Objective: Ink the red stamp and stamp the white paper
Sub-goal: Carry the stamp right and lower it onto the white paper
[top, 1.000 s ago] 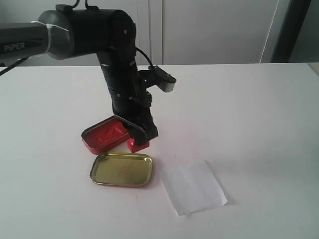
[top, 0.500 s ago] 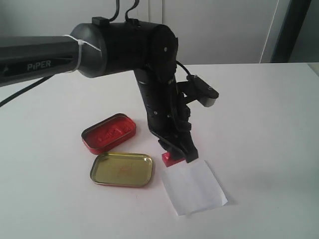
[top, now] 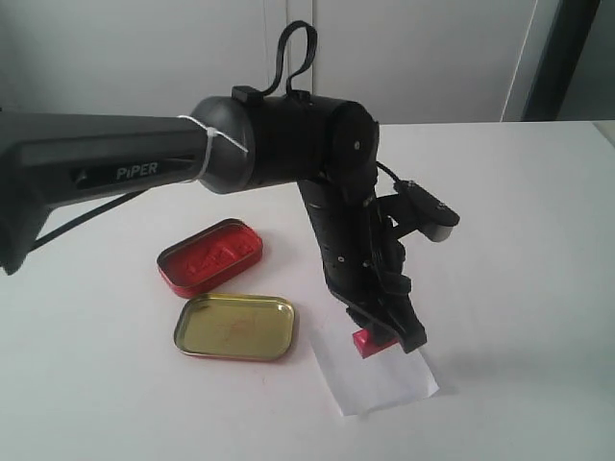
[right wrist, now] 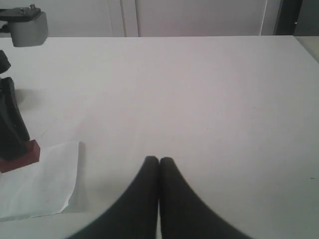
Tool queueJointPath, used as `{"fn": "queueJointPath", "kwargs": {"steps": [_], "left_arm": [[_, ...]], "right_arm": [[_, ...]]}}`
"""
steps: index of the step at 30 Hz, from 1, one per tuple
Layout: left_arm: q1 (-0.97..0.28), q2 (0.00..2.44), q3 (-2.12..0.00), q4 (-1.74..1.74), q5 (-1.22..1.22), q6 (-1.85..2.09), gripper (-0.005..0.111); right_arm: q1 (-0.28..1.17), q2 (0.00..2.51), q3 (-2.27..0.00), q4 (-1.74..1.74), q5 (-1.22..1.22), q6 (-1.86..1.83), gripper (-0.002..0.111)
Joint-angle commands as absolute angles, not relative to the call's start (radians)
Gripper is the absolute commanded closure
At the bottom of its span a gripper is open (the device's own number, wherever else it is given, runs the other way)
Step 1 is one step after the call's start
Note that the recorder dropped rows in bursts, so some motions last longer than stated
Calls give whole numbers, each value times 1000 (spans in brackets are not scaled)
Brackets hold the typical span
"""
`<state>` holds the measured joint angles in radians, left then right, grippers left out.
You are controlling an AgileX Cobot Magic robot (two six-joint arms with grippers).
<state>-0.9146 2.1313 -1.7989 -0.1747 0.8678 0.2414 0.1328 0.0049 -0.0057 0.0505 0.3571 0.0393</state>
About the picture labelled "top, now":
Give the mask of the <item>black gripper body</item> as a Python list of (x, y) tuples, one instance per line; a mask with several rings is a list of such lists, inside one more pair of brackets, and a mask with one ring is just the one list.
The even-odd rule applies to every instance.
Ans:
[(307, 215), (320, 249), (326, 284), (352, 317), (411, 317), (403, 245), (371, 196), (347, 204), (335, 191), (307, 193)]

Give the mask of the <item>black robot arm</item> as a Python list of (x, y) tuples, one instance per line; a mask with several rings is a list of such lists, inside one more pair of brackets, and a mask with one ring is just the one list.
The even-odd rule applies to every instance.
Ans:
[(409, 299), (405, 250), (378, 198), (380, 127), (359, 103), (295, 94), (254, 104), (209, 97), (188, 116), (1, 115), (1, 266), (44, 244), (50, 213), (175, 182), (217, 194), (294, 182), (331, 293), (378, 343), (427, 341)]

